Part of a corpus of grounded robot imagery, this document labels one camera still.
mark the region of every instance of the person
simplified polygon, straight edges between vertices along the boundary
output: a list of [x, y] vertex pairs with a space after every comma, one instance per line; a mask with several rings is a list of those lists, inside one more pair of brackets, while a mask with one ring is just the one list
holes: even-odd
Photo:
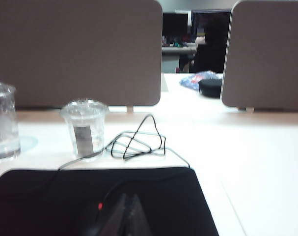
[[191, 72], [211, 70], [216, 73], [223, 73], [228, 35], [228, 24], [226, 19], [215, 14], [204, 28], [205, 45], [197, 47], [194, 64]]

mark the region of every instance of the mouse pad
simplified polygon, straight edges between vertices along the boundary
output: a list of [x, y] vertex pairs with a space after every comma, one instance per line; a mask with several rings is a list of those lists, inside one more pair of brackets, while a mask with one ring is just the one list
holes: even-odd
[[84, 235], [99, 203], [123, 193], [137, 194], [154, 236], [218, 235], [194, 170], [159, 168], [9, 171], [0, 178], [0, 236]]

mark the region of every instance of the clear plastic cup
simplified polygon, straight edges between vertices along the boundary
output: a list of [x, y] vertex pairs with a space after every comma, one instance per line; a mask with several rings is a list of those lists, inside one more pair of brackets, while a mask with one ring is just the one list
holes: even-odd
[[77, 157], [103, 150], [104, 119], [108, 106], [92, 99], [79, 99], [64, 106], [60, 115], [66, 120]]
[[20, 153], [15, 90], [15, 87], [0, 82], [0, 159], [16, 157]]

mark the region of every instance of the office chair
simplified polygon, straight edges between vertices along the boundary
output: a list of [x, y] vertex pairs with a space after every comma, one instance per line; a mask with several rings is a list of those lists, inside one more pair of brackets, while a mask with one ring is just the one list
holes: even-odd
[[190, 72], [211, 70], [216, 73], [223, 73], [225, 53], [226, 44], [199, 44]]

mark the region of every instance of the water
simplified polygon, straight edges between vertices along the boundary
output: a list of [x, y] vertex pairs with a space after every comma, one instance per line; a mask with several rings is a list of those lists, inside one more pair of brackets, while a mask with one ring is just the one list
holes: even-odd
[[20, 140], [15, 113], [0, 113], [0, 159], [17, 156]]

